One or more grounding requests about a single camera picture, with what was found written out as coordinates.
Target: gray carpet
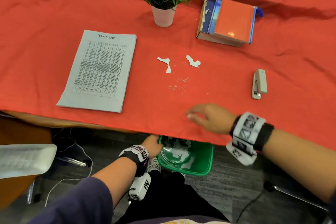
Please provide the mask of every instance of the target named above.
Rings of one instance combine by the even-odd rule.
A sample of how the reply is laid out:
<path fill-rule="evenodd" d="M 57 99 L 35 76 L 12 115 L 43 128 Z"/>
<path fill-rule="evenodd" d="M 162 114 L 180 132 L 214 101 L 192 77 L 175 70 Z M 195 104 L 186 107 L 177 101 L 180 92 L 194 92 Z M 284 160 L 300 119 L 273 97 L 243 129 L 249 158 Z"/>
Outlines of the gray carpet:
<path fill-rule="evenodd" d="M 88 129 L 72 129 L 71 133 L 93 159 L 92 173 L 113 162 L 123 149 L 129 145 L 141 143 L 147 136 L 141 133 L 124 134 Z M 68 135 L 69 129 L 64 129 L 55 137 L 54 143 L 58 145 L 59 150 L 72 144 L 70 139 L 61 138 Z M 76 146 L 71 147 L 65 153 L 79 160 L 86 159 L 86 156 Z M 83 178 L 88 175 L 89 171 L 90 168 L 87 167 L 78 167 L 55 160 L 50 170 L 36 181 L 35 193 L 41 194 L 41 200 L 35 204 L 26 205 L 25 195 L 22 195 L 0 213 L 0 223 L 25 224 L 29 222 L 43 209 L 48 192 L 59 180 Z M 234 159 L 225 147 L 221 146 L 215 146 L 212 169 L 207 176 L 186 176 L 186 183 L 192 185 L 204 199 L 219 209 L 233 223 L 244 206 L 263 190 L 263 183 L 266 180 L 279 186 L 289 186 L 295 190 L 302 189 L 262 155 L 257 158 L 253 166 L 245 167 Z M 50 194 L 49 202 L 56 200 L 77 183 L 78 181 L 64 181 L 59 184 Z M 156 202 L 153 202 L 150 210 L 154 211 L 156 205 Z M 124 197 L 114 211 L 113 222 L 123 215 L 127 206 L 127 198 Z M 246 209 L 238 223 L 315 224 L 321 223 L 324 216 L 322 210 L 307 203 L 276 191 L 272 193 L 265 191 Z"/>

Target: red tablecloth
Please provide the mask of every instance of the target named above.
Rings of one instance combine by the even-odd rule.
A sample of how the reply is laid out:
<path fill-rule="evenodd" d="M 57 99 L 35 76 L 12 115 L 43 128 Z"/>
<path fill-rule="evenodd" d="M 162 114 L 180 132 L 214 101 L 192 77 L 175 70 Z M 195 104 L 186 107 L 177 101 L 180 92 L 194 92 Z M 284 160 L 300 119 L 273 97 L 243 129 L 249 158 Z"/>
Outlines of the red tablecloth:
<path fill-rule="evenodd" d="M 241 48 L 195 38 L 202 0 L 179 6 L 168 28 L 143 0 L 0 0 L 0 109 L 224 145 L 184 115 L 216 102 L 336 150 L 336 0 L 238 1 L 265 12 Z M 122 113 L 56 106 L 85 29 L 137 35 Z M 184 65 L 187 54 L 199 69 Z M 170 58 L 171 74 L 157 57 Z M 257 68 L 261 100 L 251 98 Z"/>

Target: person's left hand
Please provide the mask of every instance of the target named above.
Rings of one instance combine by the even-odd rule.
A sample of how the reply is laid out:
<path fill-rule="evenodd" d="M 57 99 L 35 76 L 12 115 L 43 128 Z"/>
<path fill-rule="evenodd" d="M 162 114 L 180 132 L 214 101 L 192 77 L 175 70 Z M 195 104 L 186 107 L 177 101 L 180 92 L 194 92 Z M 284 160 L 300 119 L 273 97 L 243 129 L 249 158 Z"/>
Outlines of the person's left hand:
<path fill-rule="evenodd" d="M 146 140 L 141 144 L 146 147 L 149 152 L 149 158 L 156 157 L 163 148 L 163 144 L 158 144 L 159 136 L 150 135 L 146 138 Z"/>

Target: orange book cover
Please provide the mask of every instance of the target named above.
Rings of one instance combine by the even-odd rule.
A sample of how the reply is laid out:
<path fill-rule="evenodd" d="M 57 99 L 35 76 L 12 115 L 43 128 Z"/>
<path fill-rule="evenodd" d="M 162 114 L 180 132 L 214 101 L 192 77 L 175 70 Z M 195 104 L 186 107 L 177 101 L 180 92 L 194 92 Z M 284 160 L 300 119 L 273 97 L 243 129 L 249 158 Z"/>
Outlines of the orange book cover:
<path fill-rule="evenodd" d="M 253 5 L 222 0 L 214 33 L 248 43 L 253 15 Z"/>

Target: person's left arm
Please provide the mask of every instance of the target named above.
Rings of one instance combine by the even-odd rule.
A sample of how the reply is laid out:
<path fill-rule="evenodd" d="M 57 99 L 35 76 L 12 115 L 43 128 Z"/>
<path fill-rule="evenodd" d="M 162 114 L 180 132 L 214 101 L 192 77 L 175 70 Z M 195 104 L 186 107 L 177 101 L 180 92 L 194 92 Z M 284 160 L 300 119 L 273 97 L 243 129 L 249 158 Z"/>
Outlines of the person's left arm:
<path fill-rule="evenodd" d="M 141 144 L 148 150 L 150 158 L 157 156 L 163 147 L 157 139 L 150 135 Z M 126 157 L 118 158 L 92 177 L 82 180 L 29 224 L 111 223 L 113 209 L 131 185 L 136 171 L 135 162 Z"/>

